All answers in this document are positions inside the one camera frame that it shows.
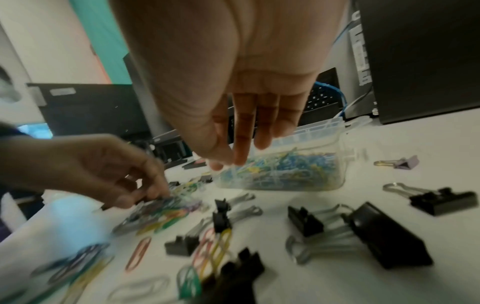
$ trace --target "person's right hand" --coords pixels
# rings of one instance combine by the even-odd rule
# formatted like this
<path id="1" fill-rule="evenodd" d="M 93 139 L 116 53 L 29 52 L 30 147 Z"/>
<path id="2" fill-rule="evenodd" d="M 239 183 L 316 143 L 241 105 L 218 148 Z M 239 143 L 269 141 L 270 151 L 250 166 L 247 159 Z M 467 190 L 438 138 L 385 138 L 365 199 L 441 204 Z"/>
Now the person's right hand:
<path id="1" fill-rule="evenodd" d="M 198 155 L 243 165 L 255 119 L 259 149 L 295 130 L 346 0 L 110 3 L 165 118 Z M 233 152 L 227 93 L 235 106 Z"/>

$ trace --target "container filled with paper clips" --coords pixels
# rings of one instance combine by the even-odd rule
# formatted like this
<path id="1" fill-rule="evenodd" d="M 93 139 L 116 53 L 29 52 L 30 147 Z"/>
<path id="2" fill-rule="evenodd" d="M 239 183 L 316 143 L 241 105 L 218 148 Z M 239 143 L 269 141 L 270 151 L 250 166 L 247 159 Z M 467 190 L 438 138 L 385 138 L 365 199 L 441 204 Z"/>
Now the container filled with paper clips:
<path id="1" fill-rule="evenodd" d="M 222 188 L 338 189 L 347 168 L 345 130 L 343 118 L 338 117 L 298 127 L 292 135 L 274 139 L 265 150 L 256 149 L 252 141 L 246 164 L 212 171 L 213 180 Z"/>

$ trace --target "person's left hand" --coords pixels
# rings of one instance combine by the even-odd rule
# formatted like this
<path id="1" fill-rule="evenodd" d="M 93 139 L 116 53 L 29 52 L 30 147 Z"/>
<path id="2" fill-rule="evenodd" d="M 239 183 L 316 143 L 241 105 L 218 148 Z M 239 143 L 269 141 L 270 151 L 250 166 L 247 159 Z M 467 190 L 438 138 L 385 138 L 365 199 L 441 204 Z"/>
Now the person's left hand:
<path id="1" fill-rule="evenodd" d="M 0 183 L 78 193 L 119 208 L 170 194 L 162 162 L 112 135 L 3 138 Z"/>

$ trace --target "white tabletop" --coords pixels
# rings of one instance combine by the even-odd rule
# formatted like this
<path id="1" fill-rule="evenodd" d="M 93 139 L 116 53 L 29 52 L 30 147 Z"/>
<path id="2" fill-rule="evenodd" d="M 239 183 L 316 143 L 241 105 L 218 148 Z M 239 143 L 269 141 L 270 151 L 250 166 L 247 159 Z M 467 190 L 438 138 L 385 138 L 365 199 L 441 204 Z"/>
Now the white tabletop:
<path id="1" fill-rule="evenodd" d="M 408 200 L 382 191 L 382 185 L 403 182 L 410 186 L 455 192 L 480 192 L 480 109 L 381 126 L 364 126 L 345 137 L 355 148 L 357 161 L 349 164 L 343 187 L 329 192 L 252 191 L 256 199 L 237 209 L 259 206 L 260 217 L 246 219 L 233 227 L 232 252 L 245 246 L 258 251 L 267 271 L 255 282 L 259 303 L 479 303 L 480 302 L 480 209 L 469 209 L 432 217 L 409 206 Z M 376 160 L 418 155 L 414 170 L 375 167 Z M 166 171 L 170 181 L 189 181 L 207 167 Z M 214 184 L 196 195 L 208 203 L 214 198 L 232 198 L 241 190 L 219 189 Z M 294 231 L 287 219 L 287 206 L 307 209 L 345 203 L 358 207 L 369 201 L 405 228 L 424 240 L 434 266 L 383 269 L 367 250 L 353 256 L 323 256 L 308 264 L 295 265 L 285 251 L 285 240 Z M 175 276 L 191 258 L 166 256 L 164 243 L 184 234 L 206 214 L 194 212 L 159 234 L 139 267 L 126 274 L 124 269 L 142 239 L 135 234 L 113 237 L 112 228 L 130 211 L 94 212 L 99 203 L 71 195 L 41 210 L 4 243 L 3 261 L 21 261 L 24 268 L 75 253 L 85 245 L 108 241 L 115 259 L 91 283 L 79 300 L 103 303 L 119 284 L 143 277 L 166 274 L 171 282 L 167 292 L 154 302 L 176 296 Z M 65 288 L 44 301 L 58 303 Z M 139 303 L 152 303 L 145 300 Z"/>

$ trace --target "white table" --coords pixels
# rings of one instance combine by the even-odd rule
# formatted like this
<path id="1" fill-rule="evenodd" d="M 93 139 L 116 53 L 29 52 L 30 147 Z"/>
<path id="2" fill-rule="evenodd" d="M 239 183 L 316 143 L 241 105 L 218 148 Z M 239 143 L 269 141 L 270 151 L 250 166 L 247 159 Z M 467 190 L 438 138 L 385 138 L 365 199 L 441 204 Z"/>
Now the white table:
<path id="1" fill-rule="evenodd" d="M 245 246 L 258 251 L 267 271 L 255 282 L 259 303 L 479 303 L 480 302 L 480 209 L 431 217 L 409 206 L 408 200 L 382 191 L 389 182 L 427 189 L 449 186 L 454 191 L 480 193 L 480 109 L 381 126 L 373 123 L 345 137 L 367 159 L 349 164 L 344 186 L 330 192 L 253 191 L 263 216 L 239 222 L 233 228 L 232 252 Z M 418 155 L 412 171 L 375 167 L 375 160 Z M 169 180 L 186 182 L 208 169 L 166 171 Z M 241 190 L 219 189 L 213 184 L 202 193 L 204 201 L 232 198 Z M 285 251 L 285 240 L 294 230 L 287 220 L 287 206 L 307 209 L 346 203 L 358 207 L 372 202 L 426 243 L 434 266 L 384 270 L 367 250 L 354 256 L 318 257 L 297 266 Z M 89 285 L 79 303 L 103 303 L 120 283 L 154 274 L 171 278 L 167 292 L 139 303 L 175 297 L 175 275 L 191 258 L 167 257 L 164 243 L 184 234 L 206 214 L 192 213 L 162 233 L 152 243 L 139 267 L 124 272 L 138 241 L 130 234 L 118 238 L 111 229 L 129 213 L 125 210 L 94 212 L 99 204 L 72 195 L 46 206 L 0 245 L 2 260 L 21 260 L 25 268 L 75 253 L 91 243 L 109 241 L 115 253 L 112 264 Z M 44 301 L 58 303 L 65 289 Z"/>

